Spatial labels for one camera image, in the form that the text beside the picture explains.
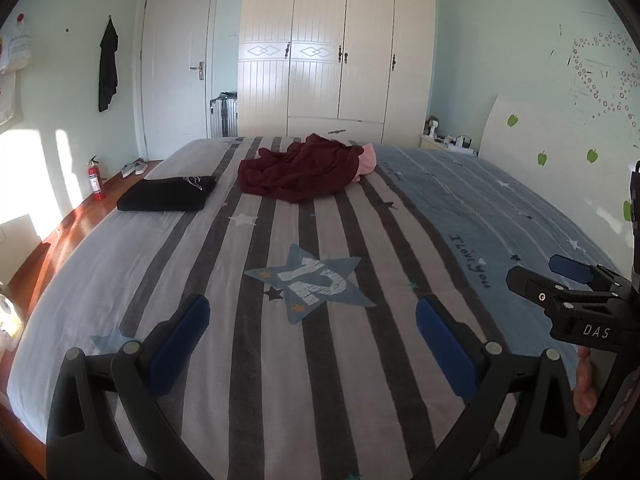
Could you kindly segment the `person's right hand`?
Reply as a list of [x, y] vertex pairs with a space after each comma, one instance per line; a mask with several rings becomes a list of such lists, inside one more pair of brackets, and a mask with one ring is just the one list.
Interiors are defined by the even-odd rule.
[[579, 347], [577, 351], [576, 385], [573, 390], [574, 409], [579, 416], [589, 416], [596, 407], [598, 394], [594, 388], [590, 349]]

